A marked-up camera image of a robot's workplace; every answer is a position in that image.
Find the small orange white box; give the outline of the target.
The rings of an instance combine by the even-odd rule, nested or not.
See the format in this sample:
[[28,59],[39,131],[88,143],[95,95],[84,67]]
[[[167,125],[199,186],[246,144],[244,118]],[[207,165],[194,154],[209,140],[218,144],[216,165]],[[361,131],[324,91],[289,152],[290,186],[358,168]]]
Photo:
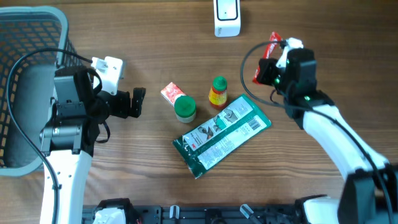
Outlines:
[[166,87],[164,87],[160,94],[172,105],[174,106],[177,98],[185,96],[186,94],[174,83],[170,82]]

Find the red snack stick packet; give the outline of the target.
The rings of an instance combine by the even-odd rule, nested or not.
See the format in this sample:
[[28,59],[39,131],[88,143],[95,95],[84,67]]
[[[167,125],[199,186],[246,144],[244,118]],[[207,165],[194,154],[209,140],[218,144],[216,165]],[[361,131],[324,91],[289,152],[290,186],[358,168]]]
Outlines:
[[[269,59],[271,56],[271,53],[274,51],[275,46],[277,45],[278,41],[281,41],[282,37],[275,31],[273,31],[269,37],[269,42],[271,42],[270,44],[267,44],[264,54],[262,56],[262,59]],[[256,72],[254,74],[254,77],[252,79],[252,82],[255,84],[259,84],[259,82],[257,81],[257,77],[260,74],[260,66],[258,65],[256,68]]]

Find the green lidded round jar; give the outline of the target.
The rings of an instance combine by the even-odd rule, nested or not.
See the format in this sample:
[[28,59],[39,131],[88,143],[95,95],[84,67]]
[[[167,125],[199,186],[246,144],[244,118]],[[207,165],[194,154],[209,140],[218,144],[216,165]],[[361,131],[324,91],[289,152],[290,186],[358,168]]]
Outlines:
[[190,123],[196,117],[197,106],[191,96],[180,96],[175,100],[174,110],[179,121]]

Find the red yellow green-capped bottle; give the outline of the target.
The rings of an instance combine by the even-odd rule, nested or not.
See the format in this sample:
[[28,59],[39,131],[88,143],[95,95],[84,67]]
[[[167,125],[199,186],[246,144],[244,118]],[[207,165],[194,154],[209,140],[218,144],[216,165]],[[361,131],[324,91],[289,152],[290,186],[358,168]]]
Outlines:
[[208,99],[212,107],[217,109],[224,108],[228,99],[227,86],[228,82],[225,77],[218,76],[214,78],[208,95]]

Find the green white sachet packet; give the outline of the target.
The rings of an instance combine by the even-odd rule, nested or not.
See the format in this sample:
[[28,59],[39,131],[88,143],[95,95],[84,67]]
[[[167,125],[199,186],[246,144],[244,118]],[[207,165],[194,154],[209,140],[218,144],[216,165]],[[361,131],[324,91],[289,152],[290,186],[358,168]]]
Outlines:
[[172,144],[197,179],[269,127],[270,119],[248,96],[242,94],[215,117],[180,136]]

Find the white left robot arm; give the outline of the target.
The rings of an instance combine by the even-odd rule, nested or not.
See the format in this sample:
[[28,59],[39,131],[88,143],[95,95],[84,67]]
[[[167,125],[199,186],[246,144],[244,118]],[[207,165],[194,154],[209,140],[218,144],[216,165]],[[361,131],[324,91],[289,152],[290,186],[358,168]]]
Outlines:
[[98,142],[100,125],[109,116],[141,115],[145,88],[115,95],[93,86],[99,78],[92,68],[72,66],[55,71],[57,100],[40,133],[41,151],[50,167],[45,169],[41,223],[81,223],[85,184]]

